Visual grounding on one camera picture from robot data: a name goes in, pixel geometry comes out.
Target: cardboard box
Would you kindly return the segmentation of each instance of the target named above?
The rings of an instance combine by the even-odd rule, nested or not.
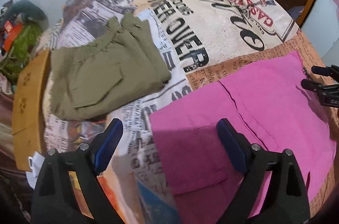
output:
[[[14,95],[12,134],[17,168],[31,171],[28,157],[46,155],[42,99],[50,73],[50,51],[41,52],[20,73]]]

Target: pink cloth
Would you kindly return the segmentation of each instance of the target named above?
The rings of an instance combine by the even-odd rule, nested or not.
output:
[[[328,119],[312,92],[297,52],[243,67],[150,116],[154,141],[183,223],[216,223],[242,180],[223,148],[217,122],[227,118],[250,143],[266,150],[292,149],[308,198],[319,191],[336,145]],[[270,181],[267,173],[251,216],[260,212]]]

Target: newspaper print tablecloth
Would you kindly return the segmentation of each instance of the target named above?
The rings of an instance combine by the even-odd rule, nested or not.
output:
[[[274,0],[68,0],[52,48],[85,45],[103,34],[108,19],[126,12],[150,22],[153,41],[172,78],[160,92],[107,116],[106,124],[113,118],[122,120],[124,134],[99,181],[126,223],[179,223],[149,114],[195,90],[191,76],[196,72],[288,42],[298,26]],[[102,132],[103,123],[72,123],[53,116],[48,110],[52,83],[50,78],[44,98],[46,145],[60,152],[73,150]],[[76,179],[74,188],[82,211],[90,215]]]

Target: brown cloth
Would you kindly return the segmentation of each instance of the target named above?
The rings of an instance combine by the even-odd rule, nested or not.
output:
[[[107,114],[158,92],[171,78],[152,41],[148,21],[127,13],[110,19],[106,33],[88,45],[52,52],[51,112],[64,120]]]

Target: metal screw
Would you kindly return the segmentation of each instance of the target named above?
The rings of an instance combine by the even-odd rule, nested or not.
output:
[[[293,155],[293,152],[292,152],[291,149],[286,149],[286,150],[285,150],[285,153],[286,153],[288,156]]]
[[[84,144],[81,144],[81,145],[80,145],[80,149],[81,149],[81,150],[86,150],[86,149],[88,149],[88,148],[89,148],[89,144],[84,143]]]
[[[48,153],[48,155],[53,155],[53,154],[55,154],[56,151],[57,150],[55,148],[51,148],[47,153]]]
[[[260,145],[258,145],[258,144],[253,144],[253,145],[252,145],[252,149],[255,150],[255,151],[258,151],[258,150],[261,149],[261,147],[260,147]]]

